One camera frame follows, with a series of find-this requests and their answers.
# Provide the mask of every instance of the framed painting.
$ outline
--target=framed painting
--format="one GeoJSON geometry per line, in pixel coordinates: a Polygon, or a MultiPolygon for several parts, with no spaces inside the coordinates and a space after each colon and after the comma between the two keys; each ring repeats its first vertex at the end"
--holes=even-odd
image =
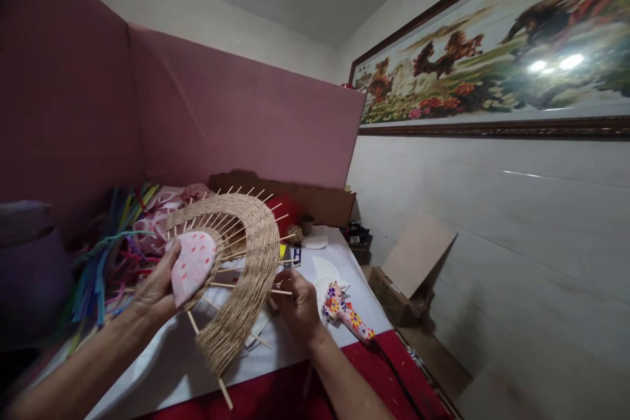
{"type": "Polygon", "coordinates": [[[361,135],[630,137],[630,0],[441,0],[352,63],[361,135]]]}

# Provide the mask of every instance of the pink wall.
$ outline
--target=pink wall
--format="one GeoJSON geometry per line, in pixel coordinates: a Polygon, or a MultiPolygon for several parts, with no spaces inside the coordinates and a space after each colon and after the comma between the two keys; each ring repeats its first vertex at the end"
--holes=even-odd
{"type": "Polygon", "coordinates": [[[245,169],[343,188],[365,95],[142,27],[130,36],[151,177],[245,169]]]}
{"type": "Polygon", "coordinates": [[[51,202],[68,237],[141,182],[127,24],[99,0],[0,0],[0,200],[51,202]]]}
{"type": "Polygon", "coordinates": [[[144,177],[343,188],[363,94],[128,26],[99,0],[0,9],[0,200],[52,203],[66,239],[144,177]]]}

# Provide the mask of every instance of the table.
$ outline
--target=table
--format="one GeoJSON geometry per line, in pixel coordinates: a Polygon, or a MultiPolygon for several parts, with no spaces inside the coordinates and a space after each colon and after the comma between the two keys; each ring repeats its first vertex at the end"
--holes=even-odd
{"type": "MultiPolygon", "coordinates": [[[[348,300],[367,326],[375,330],[376,339],[414,395],[416,404],[425,412],[425,418],[449,418],[397,338],[339,230],[320,227],[320,231],[327,234],[328,246],[317,250],[304,248],[299,271],[313,282],[316,276],[313,256],[333,263],[340,277],[351,285],[348,300]]],[[[200,327],[210,321],[212,310],[203,301],[197,305],[194,318],[200,327]]],[[[382,357],[359,343],[343,324],[329,325],[329,331],[350,362],[381,395],[395,416],[413,418],[411,406],[382,357]]],[[[295,408],[305,409],[307,417],[330,418],[332,410],[316,375],[313,376],[308,396],[306,399],[302,397],[309,362],[282,320],[273,318],[262,331],[261,338],[272,349],[258,345],[249,353],[243,352],[243,356],[230,366],[223,377],[235,405],[234,411],[229,413],[216,379],[197,351],[188,318],[185,314],[179,314],[158,331],[88,418],[124,419],[152,412],[150,417],[157,419],[223,418],[228,417],[228,414],[230,418],[266,418],[271,411],[280,415],[283,415],[283,411],[292,411],[293,416],[295,408]]],[[[58,361],[53,360],[51,368],[56,364],[58,361]]]]}

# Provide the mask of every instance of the pink polka dot fabric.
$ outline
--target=pink polka dot fabric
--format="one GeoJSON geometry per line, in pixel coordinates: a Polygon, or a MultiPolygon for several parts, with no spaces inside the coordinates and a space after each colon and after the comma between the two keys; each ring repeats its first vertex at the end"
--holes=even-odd
{"type": "Polygon", "coordinates": [[[208,233],[189,232],[177,237],[182,251],[171,270],[175,305],[180,308],[203,285],[215,262],[217,246],[208,233]]]}

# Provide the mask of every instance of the floral glue gun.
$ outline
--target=floral glue gun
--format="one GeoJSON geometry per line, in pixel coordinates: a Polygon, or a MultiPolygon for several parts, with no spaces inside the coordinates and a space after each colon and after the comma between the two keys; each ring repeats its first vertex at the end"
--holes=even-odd
{"type": "Polygon", "coordinates": [[[341,318],[344,325],[346,325],[363,344],[368,344],[369,341],[374,338],[374,330],[368,328],[365,323],[361,321],[359,315],[352,309],[350,302],[346,303],[337,282],[331,282],[328,285],[326,302],[322,310],[331,323],[341,318]]]}

